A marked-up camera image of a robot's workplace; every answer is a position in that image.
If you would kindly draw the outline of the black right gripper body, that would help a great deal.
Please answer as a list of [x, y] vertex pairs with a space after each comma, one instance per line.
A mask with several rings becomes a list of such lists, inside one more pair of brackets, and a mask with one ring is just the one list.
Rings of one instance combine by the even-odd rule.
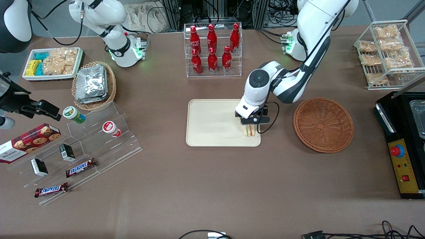
[[31, 105], [34, 101], [29, 97], [31, 92], [10, 80], [10, 75], [10, 72], [1, 73], [0, 109], [20, 114], [22, 106]]

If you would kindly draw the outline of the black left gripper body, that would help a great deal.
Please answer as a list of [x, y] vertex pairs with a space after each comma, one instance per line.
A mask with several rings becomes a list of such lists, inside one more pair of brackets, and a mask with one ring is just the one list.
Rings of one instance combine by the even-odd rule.
[[[269, 124], [268, 107], [264, 106], [259, 109], [259, 111], [249, 115], [249, 118], [245, 120], [246, 125], [249, 124], [258, 124], [258, 121], [261, 120], [262, 124]], [[236, 113], [236, 117], [244, 119], [240, 114]]]

